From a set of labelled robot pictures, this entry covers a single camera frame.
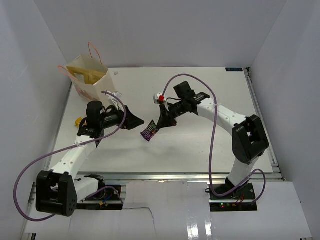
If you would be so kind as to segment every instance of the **gray wall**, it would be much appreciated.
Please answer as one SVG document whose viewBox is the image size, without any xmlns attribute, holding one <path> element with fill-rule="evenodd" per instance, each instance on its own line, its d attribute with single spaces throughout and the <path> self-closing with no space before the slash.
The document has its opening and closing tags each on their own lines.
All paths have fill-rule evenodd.
<svg viewBox="0 0 320 240">
<path fill-rule="evenodd" d="M 70 86 L 57 70 L 65 63 L 32 0 L 0 1 L 0 239 L 16 240 L 22 232 L 14 183 L 28 163 L 52 148 Z M 42 165 L 21 180 L 23 210 Z"/>
<path fill-rule="evenodd" d="M 286 0 L 34 0 L 71 61 L 109 67 L 251 66 Z"/>
<path fill-rule="evenodd" d="M 252 81 L 280 169 L 318 240 L 319 0 L 287 1 L 252 65 Z"/>
</svg>

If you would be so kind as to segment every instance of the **robotic arm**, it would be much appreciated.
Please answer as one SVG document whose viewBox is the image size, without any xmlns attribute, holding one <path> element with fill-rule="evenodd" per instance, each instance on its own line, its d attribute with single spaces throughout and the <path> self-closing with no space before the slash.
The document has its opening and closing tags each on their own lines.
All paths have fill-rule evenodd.
<svg viewBox="0 0 320 240">
<path fill-rule="evenodd" d="M 175 86 L 174 90 L 179 97 L 175 104 L 168 103 L 166 98 L 161 97 L 162 93 L 154 95 L 154 102 L 160 104 L 160 118 L 156 125 L 158 130 L 176 126 L 176 118 L 185 113 L 194 113 L 214 121 L 215 103 L 208 94 L 196 94 L 187 81 Z M 217 124 L 232 136 L 235 161 L 226 179 L 226 184 L 231 189 L 251 173 L 259 157 L 269 147 L 269 141 L 258 116 L 247 117 L 224 106 L 217 107 Z"/>
<path fill-rule="evenodd" d="M 125 106 L 126 118 L 122 129 L 132 130 L 145 122 L 134 116 Z M 100 101 L 91 101 L 87 105 L 86 118 L 80 128 L 74 144 L 78 145 L 92 139 L 103 137 L 104 129 L 119 126 L 124 112 L 115 105 L 107 109 Z M 76 205 L 90 194 L 105 186 L 98 175 L 76 179 L 76 175 L 87 157 L 99 146 L 100 141 L 79 145 L 66 155 L 49 171 L 41 171 L 36 178 L 36 209 L 39 212 L 69 217 Z"/>
</svg>

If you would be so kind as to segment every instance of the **bag handle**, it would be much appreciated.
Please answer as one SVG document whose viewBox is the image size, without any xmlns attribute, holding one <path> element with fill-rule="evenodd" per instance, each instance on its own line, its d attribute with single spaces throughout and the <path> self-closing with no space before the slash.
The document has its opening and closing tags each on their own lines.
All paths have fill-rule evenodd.
<svg viewBox="0 0 320 240">
<path fill-rule="evenodd" d="M 96 49 L 96 47 L 95 47 L 91 42 L 88 41 L 88 48 L 89 48 L 89 52 L 90 52 L 91 58 L 92 58 L 92 53 L 91 53 L 90 45 L 93 47 L 93 49 L 94 49 L 94 50 L 96 51 L 96 53 L 98 54 L 99 59 L 100 59 L 100 63 L 101 63 L 101 65 L 103 65 L 103 63 L 102 63 L 102 61 L 101 61 L 101 56 L 100 56 L 98 50 Z"/>
<path fill-rule="evenodd" d="M 68 69 L 66 69 L 64 66 L 60 66 L 60 65 L 59 65 L 59 66 L 58 66 L 58 69 L 59 69 L 59 71 L 60 71 L 62 74 L 68 76 L 69 78 L 72 78 L 72 79 L 74 79 L 74 80 L 77 80 L 77 81 L 79 81 L 79 82 L 81 83 L 81 81 L 80 81 L 79 79 L 77 79 L 76 77 L 72 76 L 71 73 L 68 71 Z"/>
</svg>

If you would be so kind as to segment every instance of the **paper bag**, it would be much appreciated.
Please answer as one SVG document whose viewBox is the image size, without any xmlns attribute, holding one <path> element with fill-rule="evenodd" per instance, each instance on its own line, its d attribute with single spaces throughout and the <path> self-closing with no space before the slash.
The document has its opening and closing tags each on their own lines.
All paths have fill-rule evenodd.
<svg viewBox="0 0 320 240">
<path fill-rule="evenodd" d="M 101 57 L 97 49 L 93 46 L 93 48 L 96 50 L 100 61 L 97 60 L 96 58 L 92 57 L 91 50 L 90 50 L 90 45 L 92 43 L 88 42 L 88 47 L 90 51 L 90 55 L 87 54 L 81 54 L 78 56 L 75 60 L 72 62 L 69 62 L 66 67 L 73 67 L 73 68 L 78 68 L 78 69 L 83 69 L 83 74 L 78 74 L 78 75 L 72 75 L 65 67 L 63 66 L 58 66 L 59 70 L 70 77 L 76 91 L 78 92 L 79 96 L 82 97 L 83 99 L 87 101 L 101 101 L 102 104 L 105 107 L 108 107 L 110 105 L 110 102 L 108 101 L 109 96 L 101 93 L 101 91 L 110 91 L 110 92 L 115 92 L 115 86 L 113 83 L 113 80 L 110 75 L 110 71 L 106 66 L 102 64 Z M 98 80 L 94 84 L 86 84 L 85 83 L 85 78 L 88 76 L 85 70 L 91 70 L 91 71 L 96 71 L 103 76 L 100 80 Z"/>
</svg>

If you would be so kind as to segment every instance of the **orange handle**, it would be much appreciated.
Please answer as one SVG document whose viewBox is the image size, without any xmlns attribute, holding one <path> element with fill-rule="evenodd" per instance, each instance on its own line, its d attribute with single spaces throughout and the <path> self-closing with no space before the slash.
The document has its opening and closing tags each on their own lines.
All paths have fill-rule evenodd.
<svg viewBox="0 0 320 240">
<path fill-rule="evenodd" d="M 58 66 L 58 69 L 59 69 L 59 71 L 60 71 L 62 74 L 68 76 L 69 78 L 72 78 L 72 79 L 74 79 L 74 80 L 77 80 L 77 81 L 81 82 L 79 79 L 77 79 L 76 77 L 72 76 L 71 73 L 68 71 L 68 69 L 66 69 L 64 66 L 60 66 L 60 65 L 59 65 L 59 66 Z"/>
<path fill-rule="evenodd" d="M 103 63 L 102 63 L 102 61 L 101 61 L 101 56 L 100 56 L 98 50 L 96 49 L 96 47 L 95 47 L 91 42 L 88 41 L 88 48 L 89 48 L 89 52 L 90 52 L 91 58 L 92 58 L 92 53 L 91 53 L 90 45 L 93 47 L 93 49 L 94 49 L 94 50 L 96 51 L 96 53 L 98 54 L 99 59 L 100 59 L 100 63 L 103 65 Z"/>
</svg>

